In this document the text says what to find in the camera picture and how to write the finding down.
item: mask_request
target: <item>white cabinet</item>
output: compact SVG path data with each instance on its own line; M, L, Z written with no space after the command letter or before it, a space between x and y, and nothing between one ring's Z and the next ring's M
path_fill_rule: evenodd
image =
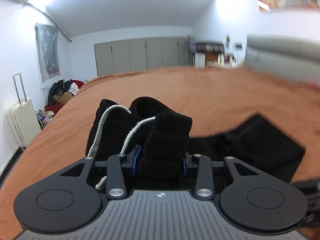
M98 76L187 66L184 38L151 38L95 44Z

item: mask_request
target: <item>metal screw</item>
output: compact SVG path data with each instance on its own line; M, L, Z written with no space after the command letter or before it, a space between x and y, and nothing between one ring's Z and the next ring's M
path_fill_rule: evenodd
M121 188L113 188L109 191L109 195L113 197L121 197L124 194L124 190Z
M209 197L212 195L212 191L207 188L201 188L197 190L197 195L200 197Z

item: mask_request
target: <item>wall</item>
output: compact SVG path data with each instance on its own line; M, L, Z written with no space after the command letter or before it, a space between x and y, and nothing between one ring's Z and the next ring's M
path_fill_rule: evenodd
M36 10L11 0L0 0L0 174L12 154L17 150L5 111L17 102L12 74L22 71L25 91L35 109L43 109L47 103L44 91L60 79L73 78L69 44L59 33L58 56L61 75L42 83L38 67L36 23L50 24Z
M180 37L191 35L191 27L145 26L89 33L72 38L70 55L74 78L86 80L97 77L94 44L125 39L151 37Z
M242 42L248 33L286 35L320 42L320 11L292 9L261 13L257 0L214 0L193 26L197 40Z

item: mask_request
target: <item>white suitcase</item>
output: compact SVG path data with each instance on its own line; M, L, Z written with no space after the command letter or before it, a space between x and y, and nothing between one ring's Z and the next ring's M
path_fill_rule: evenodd
M15 76L20 76L24 99L20 99ZM33 109L32 101L27 98L23 87L21 72L13 74L13 82L16 88L18 102L7 110L7 118L12 133L21 148L26 148L29 143L41 132L41 128Z

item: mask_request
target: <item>mattress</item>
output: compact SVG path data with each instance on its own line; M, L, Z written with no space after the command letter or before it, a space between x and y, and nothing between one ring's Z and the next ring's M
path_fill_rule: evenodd
M307 148L293 180L320 176L320 91L249 69L164 68L96 78L30 143L0 190L0 239L21 231L13 201L24 188L84 157L95 112L108 98L129 107L150 96L193 119L190 136L230 130L260 112ZM303 230L317 239L319 230Z

